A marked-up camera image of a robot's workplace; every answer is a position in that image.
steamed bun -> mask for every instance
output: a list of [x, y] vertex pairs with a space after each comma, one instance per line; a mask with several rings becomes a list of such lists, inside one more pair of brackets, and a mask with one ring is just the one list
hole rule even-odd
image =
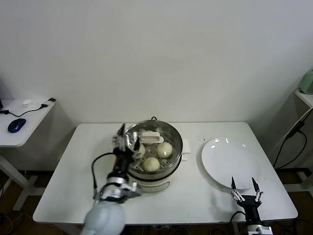
[[170, 143], [163, 142], [157, 146], [156, 152], [160, 158], [169, 158], [172, 156], [173, 147]]
[[145, 171], [156, 171], [160, 169], [160, 163], [156, 158], [145, 159], [142, 166]]

white desk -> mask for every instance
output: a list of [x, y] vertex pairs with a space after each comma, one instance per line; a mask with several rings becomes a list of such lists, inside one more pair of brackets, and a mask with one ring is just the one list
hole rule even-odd
[[310, 108], [313, 107], [313, 94], [303, 94], [298, 90], [296, 90], [294, 93]]
[[[303, 94], [296, 90], [294, 92], [310, 109], [313, 108], [313, 94]], [[312, 151], [308, 152], [306, 157], [309, 158], [312, 155]], [[313, 174], [307, 177], [304, 172], [297, 172], [299, 178], [302, 180], [300, 184], [284, 185], [288, 192], [308, 192], [313, 198]]]
[[[34, 110], [40, 107], [40, 105], [46, 100], [34, 100], [34, 104], [24, 108], [21, 106], [24, 100], [2, 100], [3, 109], [7, 109], [10, 112], [20, 115], [28, 110]], [[23, 115], [21, 118], [26, 119], [25, 125], [16, 133], [9, 133], [7, 128], [11, 121], [17, 119], [17, 117], [11, 114], [0, 114], [0, 147], [20, 147], [26, 143], [31, 134], [35, 131], [40, 122], [44, 119], [46, 114], [51, 110], [54, 103], [41, 110], [30, 112]], [[29, 180], [24, 178], [2, 155], [0, 155], [0, 169], [10, 177], [3, 187], [3, 191], [10, 185], [11, 180], [15, 181], [24, 190], [18, 198], [13, 210], [21, 210], [27, 196], [35, 195], [41, 196], [44, 192], [44, 188], [35, 188], [34, 182], [37, 180], [37, 176], [32, 176]]]
[[[284, 186], [259, 145], [250, 127], [243, 122], [172, 123], [189, 140], [191, 153], [171, 179], [171, 185], [158, 193], [147, 193], [122, 204], [126, 224], [190, 224], [229, 222], [240, 210], [230, 190], [218, 186], [203, 170], [201, 150], [212, 138], [242, 140], [257, 156], [261, 165], [259, 186], [264, 195], [259, 208], [262, 220], [291, 219], [298, 216]], [[70, 140], [41, 200], [33, 219], [37, 222], [83, 224], [91, 209], [91, 162], [111, 151], [111, 138], [121, 124], [81, 124]], [[99, 161], [95, 167], [98, 185], [103, 185], [112, 169], [114, 157]], [[253, 189], [246, 194], [255, 194]], [[239, 215], [237, 221], [244, 221]], [[65, 230], [73, 235], [70, 229]]]

blue mouse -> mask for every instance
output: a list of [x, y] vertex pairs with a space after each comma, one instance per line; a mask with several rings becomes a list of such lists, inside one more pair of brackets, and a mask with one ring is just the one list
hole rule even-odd
[[8, 126], [8, 132], [10, 133], [18, 132], [24, 126], [25, 122], [26, 119], [24, 118], [18, 118], [16, 120], [13, 120]]

table leg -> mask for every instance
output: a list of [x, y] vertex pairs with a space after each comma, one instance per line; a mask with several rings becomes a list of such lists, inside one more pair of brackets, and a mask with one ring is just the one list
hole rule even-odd
[[0, 155], [0, 169], [23, 189], [34, 190], [34, 186], [2, 155]]
[[74, 224], [54, 224], [68, 235], [79, 235], [81, 230]]
[[313, 197], [313, 174], [308, 178], [304, 172], [297, 173], [302, 180], [300, 184], [288, 184], [284, 185], [287, 192], [308, 192]]
[[0, 155], [0, 169], [10, 177], [8, 180], [9, 183], [7, 182], [8, 184], [10, 184], [10, 180], [13, 180], [24, 189], [13, 207], [14, 211], [20, 211], [22, 209], [22, 206], [24, 205], [28, 196], [42, 196], [44, 193], [45, 188], [34, 187], [34, 183], [38, 178], [37, 176], [31, 176], [30, 179], [27, 180], [2, 155]]

white wall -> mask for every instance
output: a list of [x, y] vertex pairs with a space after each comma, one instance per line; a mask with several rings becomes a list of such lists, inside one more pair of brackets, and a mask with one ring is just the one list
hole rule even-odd
[[53, 148], [62, 152], [57, 142], [78, 123], [151, 116], [247, 121], [269, 149], [296, 119], [291, 94], [313, 65], [312, 7], [311, 0], [0, 1], [1, 79], [14, 98], [58, 100], [57, 130], [33, 137], [50, 136], [39, 162], [45, 151], [56, 158]]

